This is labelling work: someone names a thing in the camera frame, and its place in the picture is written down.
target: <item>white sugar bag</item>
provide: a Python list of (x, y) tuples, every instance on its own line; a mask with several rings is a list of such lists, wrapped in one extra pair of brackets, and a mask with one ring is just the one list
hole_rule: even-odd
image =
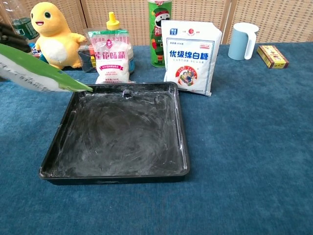
[(222, 32), (213, 23), (161, 21), (166, 73), (164, 82), (180, 90), (211, 95)]

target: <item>yellow plush toy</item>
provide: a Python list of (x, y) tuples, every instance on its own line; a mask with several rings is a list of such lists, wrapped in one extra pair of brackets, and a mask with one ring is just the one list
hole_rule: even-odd
[(85, 41), (83, 35), (72, 33), (62, 12), (52, 3), (40, 2), (31, 10), (31, 23), (40, 34), (35, 49), (41, 50), (50, 65), (81, 67), (77, 49)]

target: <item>light blue mug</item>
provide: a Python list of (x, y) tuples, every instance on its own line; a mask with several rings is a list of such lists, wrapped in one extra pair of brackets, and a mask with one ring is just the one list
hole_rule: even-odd
[(251, 23), (234, 24), (228, 56), (234, 60), (249, 60), (253, 54), (259, 27)]

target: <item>small yellow box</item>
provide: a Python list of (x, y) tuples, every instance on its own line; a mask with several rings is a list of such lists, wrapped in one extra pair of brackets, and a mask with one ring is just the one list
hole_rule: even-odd
[(289, 64), (276, 46), (259, 46), (257, 52), (270, 69), (285, 69)]

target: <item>blue label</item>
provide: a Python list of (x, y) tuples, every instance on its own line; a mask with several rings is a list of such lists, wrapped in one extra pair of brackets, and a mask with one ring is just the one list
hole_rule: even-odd
[(135, 70), (135, 61), (134, 59), (129, 61), (129, 73), (132, 73)]
[(171, 28), (170, 35), (177, 35), (177, 29), (176, 28)]

